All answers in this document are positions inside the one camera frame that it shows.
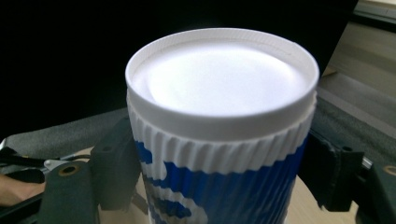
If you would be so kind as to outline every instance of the paper cup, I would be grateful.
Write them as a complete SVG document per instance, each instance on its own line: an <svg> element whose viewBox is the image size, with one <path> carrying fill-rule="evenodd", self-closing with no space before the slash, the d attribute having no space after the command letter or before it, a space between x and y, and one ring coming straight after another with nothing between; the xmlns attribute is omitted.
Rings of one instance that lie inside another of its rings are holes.
<svg viewBox="0 0 396 224"><path fill-rule="evenodd" d="M151 223L283 223L316 106L318 66L264 32L158 39L126 68Z"/></svg>

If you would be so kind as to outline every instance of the black plastic part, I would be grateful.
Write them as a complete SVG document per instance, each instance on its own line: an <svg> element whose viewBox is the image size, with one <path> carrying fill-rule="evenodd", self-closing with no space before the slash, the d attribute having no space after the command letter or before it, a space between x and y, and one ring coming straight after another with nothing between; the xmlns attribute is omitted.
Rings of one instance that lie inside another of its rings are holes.
<svg viewBox="0 0 396 224"><path fill-rule="evenodd" d="M374 163L366 176L359 176L356 190L358 223L396 223L396 166Z"/></svg>
<svg viewBox="0 0 396 224"><path fill-rule="evenodd" d="M41 204L42 193L21 203L5 207L0 211L0 223L19 223L28 217L35 216Z"/></svg>
<svg viewBox="0 0 396 224"><path fill-rule="evenodd" d="M87 162L64 163L47 176L38 224L99 223Z"/></svg>
<svg viewBox="0 0 396 224"><path fill-rule="evenodd" d="M21 165L21 166L28 166L28 167L43 167L44 161L41 159L35 158L25 158L16 155L10 155L7 153L0 154L0 163L5 164L13 164L13 165Z"/></svg>
<svg viewBox="0 0 396 224"><path fill-rule="evenodd" d="M381 29L381 30L385 30L388 32L396 33L396 24L395 23L371 19L368 17L356 15L356 14L352 14L350 20L360 23L360 24L363 24L363 25L366 25L366 26L374 27L376 29Z"/></svg>
<svg viewBox="0 0 396 224"><path fill-rule="evenodd" d="M18 152L10 147L3 147L0 149L0 157L5 155L6 156L18 155Z"/></svg>
<svg viewBox="0 0 396 224"><path fill-rule="evenodd" d="M127 209L141 172L129 118L121 119L92 149L89 164L101 209Z"/></svg>
<svg viewBox="0 0 396 224"><path fill-rule="evenodd" d="M361 170L363 152L337 147L311 130L298 176L312 192L318 206L331 212L349 211L352 184Z"/></svg>
<svg viewBox="0 0 396 224"><path fill-rule="evenodd" d="M43 172L37 169L28 169L28 170L21 170L16 171L13 173L6 174L6 176L11 177L16 180L20 180L26 183L37 183L41 184L45 181L45 176Z"/></svg>

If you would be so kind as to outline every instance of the gray fabric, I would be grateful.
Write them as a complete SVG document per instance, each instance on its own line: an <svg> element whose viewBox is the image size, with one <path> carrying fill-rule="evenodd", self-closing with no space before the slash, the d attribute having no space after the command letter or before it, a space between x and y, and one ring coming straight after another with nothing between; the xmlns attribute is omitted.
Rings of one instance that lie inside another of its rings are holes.
<svg viewBox="0 0 396 224"><path fill-rule="evenodd" d="M342 73L323 77L317 91L320 98L396 138L396 98Z"/></svg>
<svg viewBox="0 0 396 224"><path fill-rule="evenodd" d="M29 133L11 135L5 147L16 150L20 155L38 159L53 159L93 147L122 118L128 116L127 108L110 111L66 124L48 127ZM3 174L21 169L8 166Z"/></svg>
<svg viewBox="0 0 396 224"><path fill-rule="evenodd" d="M312 130L339 147L363 151L373 162L396 164L396 140L318 98Z"/></svg>

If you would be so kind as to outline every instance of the white plastic lid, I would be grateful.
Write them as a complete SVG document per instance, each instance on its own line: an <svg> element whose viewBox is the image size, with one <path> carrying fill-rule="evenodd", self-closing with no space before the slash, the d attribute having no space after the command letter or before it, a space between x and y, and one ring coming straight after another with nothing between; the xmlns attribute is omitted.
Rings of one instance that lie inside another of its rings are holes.
<svg viewBox="0 0 396 224"><path fill-rule="evenodd" d="M200 140L277 133L315 102L315 59L285 38L212 28L158 39L128 62L134 112L157 128Z"/></svg>

